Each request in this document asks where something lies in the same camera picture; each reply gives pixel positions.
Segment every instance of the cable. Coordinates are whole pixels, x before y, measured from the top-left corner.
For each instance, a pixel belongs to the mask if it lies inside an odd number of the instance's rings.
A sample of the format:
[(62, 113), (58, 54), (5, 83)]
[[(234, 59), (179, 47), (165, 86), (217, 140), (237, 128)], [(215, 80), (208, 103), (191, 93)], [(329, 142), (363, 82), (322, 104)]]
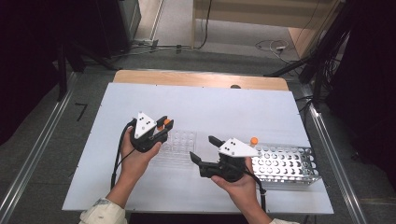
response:
[(240, 168), (238, 168), (238, 167), (236, 167), (236, 166), (234, 166), (234, 165), (232, 165), (232, 164), (230, 164), (228, 162), (224, 162), (223, 161), (221, 164), (224, 164), (227, 167), (230, 167), (230, 168), (232, 168), (233, 170), (235, 170), (237, 172), (242, 172), (242, 173), (244, 173), (246, 175), (249, 175), (256, 181), (256, 183), (259, 185), (260, 197), (261, 197), (261, 200), (262, 200), (262, 210), (264, 212), (266, 212), (266, 210), (265, 210), (265, 204), (266, 204), (266, 202), (265, 202), (265, 193), (266, 193), (266, 190), (262, 188), (262, 182), (260, 181), (260, 179), (257, 176), (255, 176), (253, 173), (251, 173), (249, 171), (249, 169), (246, 167), (246, 165), (245, 165), (245, 167), (247, 169), (246, 170), (241, 170)]
[[(269, 49), (262, 49), (262, 46), (260, 44), (264, 43), (264, 42), (270, 42)], [(278, 40), (262, 40), (262, 41), (258, 42), (257, 44), (255, 44), (255, 46), (256, 46), (256, 49), (259, 49), (259, 50), (262, 50), (262, 51), (270, 51), (271, 50), (271, 45), (274, 42), (284, 42), (286, 45), (282, 46), (282, 47), (285, 47), (285, 49), (289, 46), (289, 42), (286, 41), (286, 40), (282, 40), (282, 39), (278, 39)]]
[(272, 49), (272, 44), (274, 44), (274, 42), (277, 42), (277, 41), (272, 41), (271, 43), (270, 43), (270, 50), (271, 50), (271, 52), (273, 52), (273, 54), (278, 58), (278, 59), (280, 59), (280, 60), (282, 60), (283, 62), (285, 62), (285, 63), (291, 63), (291, 62), (289, 62), (289, 61), (286, 61), (286, 60), (284, 60), (282, 57), (280, 57), (280, 53), (283, 51), (283, 50), (281, 50), (280, 52), (279, 52), (279, 54), (277, 54), (277, 53), (275, 53), (274, 52), (274, 50)]
[[(204, 4), (204, 0), (201, 0), (201, 18), (203, 18), (204, 17), (204, 7), (203, 7), (203, 4)], [(204, 20), (202, 20), (201, 19), (201, 34), (203, 34), (204, 33)]]
[(111, 185), (110, 185), (111, 189), (113, 189), (114, 185), (116, 184), (117, 169), (119, 168), (120, 164), (122, 163), (123, 160), (125, 160), (125, 158), (127, 158), (129, 155), (131, 155), (131, 153), (134, 152), (134, 149), (133, 149), (130, 153), (128, 153), (128, 155), (124, 156), (121, 159), (121, 161), (119, 162), (123, 136), (125, 135), (125, 133), (128, 130), (128, 128), (131, 127), (131, 126), (132, 126), (132, 122), (129, 122), (129, 123), (127, 123), (125, 125), (124, 129), (122, 130), (122, 134), (121, 134), (120, 141), (119, 141), (119, 147), (117, 149), (116, 161), (114, 163), (114, 170), (113, 170), (113, 174), (111, 175)]
[[(309, 100), (306, 102), (305, 106), (300, 110), (300, 112), (304, 111), (304, 113), (303, 113), (303, 126), (304, 126), (304, 129), (305, 129), (306, 136), (308, 137), (309, 145), (311, 146), (311, 149), (312, 149), (311, 150), (312, 156), (316, 159), (317, 156), (316, 156), (316, 153), (315, 153), (314, 146), (312, 145), (312, 138), (311, 138), (311, 135), (308, 132), (308, 129), (306, 128), (306, 118), (308, 117), (309, 107), (314, 102), (313, 95), (298, 98), (298, 99), (296, 99), (296, 101), (298, 101), (300, 99), (304, 99), (304, 98), (309, 99)], [(320, 173), (319, 164), (317, 162), (316, 162), (316, 165), (317, 165), (316, 170)]]
[[(206, 43), (206, 40), (207, 40), (207, 26), (208, 26), (208, 24), (209, 24), (209, 15), (210, 15), (210, 10), (211, 10), (211, 8), (212, 8), (212, 0), (210, 0), (210, 2), (209, 2), (209, 8), (208, 8), (208, 10), (207, 10), (207, 15), (206, 15), (205, 39), (204, 39), (204, 42), (201, 44), (200, 47), (198, 47), (198, 48), (191, 48), (190, 46), (183, 46), (183, 45), (176, 45), (176, 46), (173, 46), (173, 45), (158, 45), (158, 46), (155, 46), (155, 49), (151, 49), (151, 50), (148, 50), (148, 51), (137, 52), (137, 53), (126, 53), (126, 54), (117, 55), (117, 56), (115, 56), (115, 57), (121, 57), (121, 56), (126, 56), (126, 55), (140, 55), (140, 54), (152, 53), (152, 52), (157, 52), (157, 51), (160, 51), (160, 50), (167, 50), (167, 49), (176, 49), (176, 50), (199, 50), (199, 49), (203, 48), (204, 45), (205, 45), (205, 43)], [(133, 49), (141, 49), (141, 48), (152, 48), (152, 46), (143, 44), (143, 46), (136, 46), (136, 47), (134, 47), (134, 48), (131, 48), (130, 50), (133, 50)]]
[(341, 35), (341, 38), (335, 43), (332, 50), (329, 52), (328, 60), (324, 63), (323, 69), (323, 87), (326, 91), (332, 90), (332, 77), (334, 76), (334, 71), (337, 69), (338, 65), (336, 62), (340, 62), (336, 59), (339, 49), (349, 38), (349, 32), (345, 32)]
[(315, 7), (314, 12), (311, 15), (311, 18), (309, 19), (309, 22), (306, 23), (306, 25), (304, 26), (304, 28), (300, 31), (300, 33), (298, 34), (297, 40), (296, 40), (296, 44), (298, 43), (298, 40), (300, 39), (300, 35), (303, 32), (303, 30), (309, 25), (309, 23), (311, 23), (312, 19), (314, 18), (315, 13), (317, 12), (318, 6), (319, 6), (319, 2), (320, 0), (317, 1), (317, 6)]
[(201, 44), (200, 47), (196, 48), (196, 49), (201, 49), (204, 47), (206, 40), (207, 40), (207, 25), (209, 24), (209, 15), (210, 15), (210, 9), (212, 8), (212, 0), (210, 0), (209, 2), (209, 8), (207, 9), (207, 15), (206, 15), (206, 24), (205, 24), (205, 39), (204, 42)]
[(312, 98), (314, 98), (314, 96), (310, 95), (310, 96), (305, 96), (305, 97), (294, 99), (294, 101), (301, 101), (301, 100), (312, 99)]
[(304, 220), (303, 220), (302, 224), (306, 224), (306, 222), (308, 221), (308, 218), (309, 218), (309, 215), (306, 215), (306, 216), (304, 217)]

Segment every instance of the aluminum rail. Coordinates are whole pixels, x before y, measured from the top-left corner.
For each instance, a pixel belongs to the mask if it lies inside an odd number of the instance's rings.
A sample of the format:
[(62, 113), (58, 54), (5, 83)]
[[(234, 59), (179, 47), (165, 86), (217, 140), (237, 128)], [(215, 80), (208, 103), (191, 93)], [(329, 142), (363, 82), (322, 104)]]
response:
[[(304, 96), (312, 95), (309, 85), (303, 85), (302, 90)], [(340, 187), (341, 193), (343, 194), (349, 214), (355, 224), (366, 224), (367, 219), (361, 209), (359, 199), (356, 197), (355, 191), (349, 182), (344, 166), (338, 158), (337, 152), (335, 151), (334, 145), (332, 144), (332, 139), (327, 132), (323, 117), (317, 113), (313, 105), (309, 106), (309, 110), (318, 130), (324, 150), (329, 159), (332, 171), (334, 172), (335, 179), (337, 180), (338, 186)]]
[(67, 106), (67, 103), (69, 102), (70, 96), (73, 93), (77, 81), (78, 81), (78, 74), (73, 72), (68, 80), (69, 90), (65, 94), (62, 101), (58, 102), (55, 105), (46, 125), (44, 126), (43, 130), (41, 131), (41, 134), (38, 136), (35, 142), (35, 145), (33, 146), (31, 152), (29, 153), (29, 156), (26, 158), (16, 178), (9, 186), (6, 196), (1, 202), (1, 207), (0, 207), (1, 224), (8, 223), (9, 219), (11, 218), (12, 212), (17, 206), (17, 203), (20, 197), (22, 196), (29, 182), (30, 177), (35, 171), (35, 167), (37, 166), (44, 150), (46, 149), (47, 143), (49, 142), (52, 133), (55, 130), (56, 125), (58, 124), (58, 121), (61, 118), (62, 113), (64, 112), (64, 109)]

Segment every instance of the white table surface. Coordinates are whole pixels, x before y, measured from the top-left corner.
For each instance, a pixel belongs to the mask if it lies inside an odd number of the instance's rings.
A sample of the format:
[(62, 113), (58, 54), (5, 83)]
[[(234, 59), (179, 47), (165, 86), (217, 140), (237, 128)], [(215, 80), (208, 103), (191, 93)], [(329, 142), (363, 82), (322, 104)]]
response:
[[(127, 122), (145, 112), (153, 119), (175, 120), (174, 130), (194, 131), (195, 153), (217, 161), (207, 137), (310, 147), (290, 91), (156, 86), (110, 83), (81, 155), (63, 210), (86, 210), (110, 189), (120, 134)], [(307, 188), (268, 190), (270, 213), (332, 214), (321, 180)], [(152, 161), (131, 194), (126, 210), (154, 213), (239, 213), (228, 194), (198, 166)]]

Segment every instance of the sleeve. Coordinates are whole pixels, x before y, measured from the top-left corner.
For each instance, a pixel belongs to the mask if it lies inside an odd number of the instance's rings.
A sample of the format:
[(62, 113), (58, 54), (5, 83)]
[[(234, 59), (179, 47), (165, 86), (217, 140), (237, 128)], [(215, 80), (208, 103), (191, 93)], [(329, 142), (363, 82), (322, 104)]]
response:
[(125, 210), (108, 199), (99, 199), (90, 209), (81, 213), (79, 224), (127, 224)]
[(270, 224), (299, 224), (298, 222), (288, 222), (280, 219), (274, 219)]

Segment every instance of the wire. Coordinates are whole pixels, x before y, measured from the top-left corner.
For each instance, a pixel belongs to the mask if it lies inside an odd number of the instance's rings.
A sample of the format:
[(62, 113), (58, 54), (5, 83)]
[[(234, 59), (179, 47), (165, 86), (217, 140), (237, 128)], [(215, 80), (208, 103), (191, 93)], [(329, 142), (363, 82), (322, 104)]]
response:
[(236, 167), (236, 166), (234, 166), (234, 165), (232, 165), (232, 164), (230, 164), (228, 162), (224, 162), (223, 161), (222, 164), (232, 168), (233, 170), (235, 170), (237, 172), (243, 172), (244, 174), (251, 176), (256, 181), (256, 183), (259, 185), (260, 197), (262, 199), (262, 210), (264, 212), (266, 212), (266, 209), (265, 209), (265, 204), (266, 204), (266, 202), (265, 202), (265, 193), (266, 193), (266, 190), (262, 187), (262, 182), (260, 181), (260, 179), (257, 176), (255, 176), (253, 173), (251, 173), (246, 165), (245, 165), (246, 170), (242, 170), (242, 169), (240, 169), (240, 168), (238, 168), (238, 167)]
[(196, 49), (201, 49), (204, 47), (206, 40), (207, 40), (207, 25), (209, 24), (209, 16), (210, 16), (210, 9), (212, 8), (212, 0), (210, 0), (209, 2), (209, 8), (207, 9), (207, 15), (206, 15), (206, 24), (205, 24), (205, 39), (204, 42), (201, 44), (200, 47), (196, 48)]
[[(204, 4), (204, 0), (202, 0), (201, 1), (201, 18), (203, 18), (204, 17), (204, 7), (203, 7), (203, 4)], [(203, 19), (201, 19), (201, 34), (203, 34), (204, 33), (204, 20)]]
[(305, 97), (294, 99), (294, 101), (301, 101), (301, 100), (312, 99), (312, 98), (314, 98), (314, 96), (310, 95), (310, 96), (305, 96)]
[(309, 215), (306, 215), (306, 216), (304, 217), (304, 220), (303, 220), (302, 224), (306, 224), (306, 222), (308, 221), (308, 218), (309, 218)]
[(318, 6), (319, 6), (319, 2), (320, 0), (317, 1), (317, 6), (314, 9), (314, 12), (311, 15), (311, 18), (309, 19), (309, 22), (306, 23), (306, 25), (304, 26), (304, 28), (300, 31), (300, 33), (298, 34), (297, 40), (296, 40), (296, 44), (298, 43), (298, 40), (300, 39), (300, 35), (303, 32), (303, 30), (309, 25), (309, 23), (311, 23), (312, 19), (314, 18), (315, 13), (317, 12)]
[[(151, 49), (151, 50), (142, 51), (142, 52), (137, 52), (137, 53), (126, 53), (126, 54), (117, 55), (117, 56), (115, 56), (115, 57), (121, 57), (121, 56), (126, 56), (126, 55), (140, 55), (140, 54), (152, 53), (152, 52), (157, 52), (157, 51), (161, 51), (161, 50), (168, 50), (168, 49), (176, 49), (176, 50), (199, 50), (199, 49), (203, 48), (204, 45), (205, 45), (205, 43), (206, 43), (206, 40), (207, 40), (207, 27), (208, 27), (208, 24), (209, 24), (209, 16), (210, 16), (210, 10), (211, 10), (211, 8), (212, 8), (212, 0), (210, 0), (210, 2), (209, 2), (209, 8), (208, 8), (207, 14), (206, 14), (205, 39), (204, 39), (204, 42), (201, 44), (200, 47), (198, 47), (198, 48), (192, 48), (191, 46), (183, 46), (183, 45), (176, 45), (176, 46), (173, 46), (173, 45), (159, 45), (159, 46), (155, 46), (155, 48), (154, 48), (154, 49)], [(142, 49), (142, 48), (153, 48), (153, 47), (150, 46), (150, 45), (145, 45), (145, 44), (142, 44), (142, 45), (143, 45), (143, 46), (136, 46), (136, 47), (133, 47), (133, 48), (131, 48), (130, 50), (133, 50), (133, 49)]]
[[(270, 42), (270, 44), (269, 44), (269, 49), (263, 49), (263, 48), (262, 48), (261, 43), (265, 43), (265, 42)], [(274, 51), (274, 49), (273, 49), (273, 44), (274, 44), (274, 43), (277, 43), (277, 42), (283, 42), (283, 43), (285, 43), (285, 45), (281, 46), (281, 47), (284, 47), (284, 48), (283, 48), (282, 50), (280, 50), (279, 53), (276, 53), (276, 52)], [(255, 44), (256, 49), (259, 49), (259, 50), (262, 50), (262, 51), (271, 51), (278, 59), (282, 60), (283, 62), (285, 62), (285, 63), (287, 63), (287, 64), (293, 63), (294, 61), (287, 61), (287, 60), (283, 59), (283, 58), (280, 56), (280, 54), (281, 54), (284, 50), (286, 50), (286, 48), (287, 48), (288, 46), (289, 46), (289, 42), (286, 41), (286, 40), (282, 40), (282, 39), (279, 39), (279, 40), (262, 40), (262, 41), (260, 41), (260, 42), (258, 42), (258, 43)]]
[(336, 56), (339, 52), (339, 49), (341, 46), (346, 43), (347, 39), (349, 38), (350, 32), (345, 32), (341, 35), (341, 38), (335, 43), (334, 47), (331, 49), (328, 55), (328, 60), (325, 61), (324, 63), (324, 68), (323, 68), (323, 87), (326, 91), (331, 91), (332, 90), (332, 78), (335, 74), (336, 69), (338, 68), (338, 64), (336, 62), (341, 62), (340, 60), (336, 59)]
[(122, 130), (121, 133), (121, 137), (120, 137), (120, 141), (119, 141), (119, 147), (117, 149), (117, 156), (116, 156), (116, 161), (114, 162), (114, 170), (113, 170), (113, 174), (111, 175), (111, 183), (110, 183), (110, 187), (113, 189), (114, 185), (116, 184), (116, 177), (117, 177), (117, 169), (119, 168), (120, 164), (122, 163), (123, 160), (125, 160), (125, 158), (127, 158), (129, 155), (131, 155), (131, 153), (134, 152), (134, 149), (128, 153), (128, 155), (124, 156), (121, 161), (119, 162), (119, 158), (120, 158), (120, 153), (121, 153), (121, 147), (122, 147), (122, 141), (123, 141), (123, 136), (125, 135), (126, 131), (128, 130), (129, 127), (132, 126), (132, 122), (129, 122), (125, 125), (124, 129)]

